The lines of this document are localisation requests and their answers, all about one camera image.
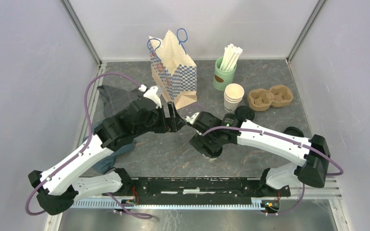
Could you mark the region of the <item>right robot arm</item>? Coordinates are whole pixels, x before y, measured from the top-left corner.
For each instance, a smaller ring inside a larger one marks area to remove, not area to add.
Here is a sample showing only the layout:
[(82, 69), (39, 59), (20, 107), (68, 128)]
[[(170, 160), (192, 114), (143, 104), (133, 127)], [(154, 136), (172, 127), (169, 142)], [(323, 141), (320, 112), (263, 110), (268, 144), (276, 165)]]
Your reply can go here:
[(186, 116), (187, 124), (196, 130), (190, 144), (209, 159), (218, 158), (227, 144), (258, 148), (289, 160), (289, 164), (263, 172), (259, 191), (272, 196), (282, 187), (301, 182), (313, 188), (323, 188), (328, 175), (330, 152), (326, 139), (277, 132), (226, 114), (220, 120), (207, 112)]

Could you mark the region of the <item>black plastic cup lid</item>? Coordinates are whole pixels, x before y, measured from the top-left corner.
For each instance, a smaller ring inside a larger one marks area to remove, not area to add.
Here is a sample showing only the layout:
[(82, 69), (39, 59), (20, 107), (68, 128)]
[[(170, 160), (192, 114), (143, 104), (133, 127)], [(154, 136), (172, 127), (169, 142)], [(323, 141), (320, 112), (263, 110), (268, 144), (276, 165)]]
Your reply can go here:
[(234, 113), (236, 119), (240, 121), (250, 120), (253, 121), (255, 118), (255, 112), (249, 106), (241, 105), (238, 106)]

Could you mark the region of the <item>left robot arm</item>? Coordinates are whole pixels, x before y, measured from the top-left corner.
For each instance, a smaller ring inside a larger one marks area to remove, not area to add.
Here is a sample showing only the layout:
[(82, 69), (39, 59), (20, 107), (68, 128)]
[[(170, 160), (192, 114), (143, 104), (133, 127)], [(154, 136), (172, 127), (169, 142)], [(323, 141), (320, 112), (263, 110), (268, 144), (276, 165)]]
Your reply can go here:
[(117, 170), (91, 178), (81, 175), (100, 160), (131, 144), (138, 136), (148, 132), (178, 132), (187, 125), (172, 102), (168, 103), (168, 109), (170, 115), (166, 117), (163, 106), (140, 97), (103, 120), (87, 140), (60, 163), (46, 171), (29, 173), (29, 181), (34, 187), (31, 195), (36, 196), (43, 213), (57, 215), (78, 200), (104, 193), (128, 195), (132, 183)]

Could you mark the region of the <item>stack of paper cups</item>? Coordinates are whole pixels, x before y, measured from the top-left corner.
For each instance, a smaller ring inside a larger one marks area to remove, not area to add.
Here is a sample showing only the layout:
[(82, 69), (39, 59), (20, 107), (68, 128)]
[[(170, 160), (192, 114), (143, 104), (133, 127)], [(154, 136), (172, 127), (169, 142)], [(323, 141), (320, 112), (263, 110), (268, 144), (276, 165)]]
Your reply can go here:
[(224, 109), (233, 112), (244, 97), (244, 88), (236, 83), (227, 85), (224, 91)]

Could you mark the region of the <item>brown paper bag blue handles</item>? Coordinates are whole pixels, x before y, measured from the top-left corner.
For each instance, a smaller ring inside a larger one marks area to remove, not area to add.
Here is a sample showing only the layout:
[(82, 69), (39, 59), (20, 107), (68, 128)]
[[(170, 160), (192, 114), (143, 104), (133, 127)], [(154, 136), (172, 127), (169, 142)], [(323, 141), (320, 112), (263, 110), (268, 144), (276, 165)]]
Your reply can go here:
[(185, 50), (187, 40), (187, 31), (179, 28), (176, 33), (169, 30), (163, 39), (150, 36), (147, 41), (152, 77), (162, 87), (165, 101), (177, 109), (198, 100), (197, 65)]

